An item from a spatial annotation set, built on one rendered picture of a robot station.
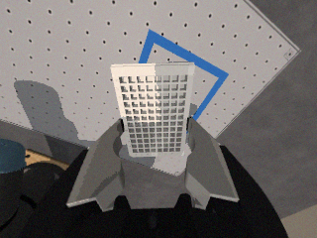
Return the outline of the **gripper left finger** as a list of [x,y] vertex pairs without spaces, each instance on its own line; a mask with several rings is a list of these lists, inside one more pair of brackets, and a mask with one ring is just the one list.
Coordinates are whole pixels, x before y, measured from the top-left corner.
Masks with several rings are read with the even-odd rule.
[[64,238],[86,219],[113,210],[125,187],[118,159],[123,132],[120,118],[77,156],[41,199],[19,238]]

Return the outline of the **blue tape outline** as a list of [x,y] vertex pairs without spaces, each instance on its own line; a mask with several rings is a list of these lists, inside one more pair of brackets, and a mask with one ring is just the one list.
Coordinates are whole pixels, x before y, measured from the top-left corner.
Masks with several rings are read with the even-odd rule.
[[195,54],[187,51],[186,49],[171,42],[170,40],[164,38],[163,36],[155,33],[152,30],[149,30],[148,32],[139,63],[147,63],[154,43],[189,62],[194,62],[194,64],[197,65],[198,67],[219,77],[216,83],[214,84],[214,86],[212,87],[212,89],[209,91],[209,93],[207,94],[203,102],[201,103],[201,105],[199,106],[199,108],[197,109],[197,111],[195,112],[195,114],[193,115],[192,118],[196,121],[198,117],[200,116],[200,114],[205,109],[205,107],[208,105],[210,100],[213,98],[217,90],[220,88],[222,83],[225,81],[229,73],[216,67],[215,65],[209,63],[208,61],[196,56]]

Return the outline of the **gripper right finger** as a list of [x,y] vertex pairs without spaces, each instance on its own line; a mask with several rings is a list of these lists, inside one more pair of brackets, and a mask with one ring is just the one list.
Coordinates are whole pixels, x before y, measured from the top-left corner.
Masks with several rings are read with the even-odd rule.
[[218,215],[245,238],[288,238],[269,199],[231,152],[191,116],[186,130],[191,154],[184,184],[193,207]]

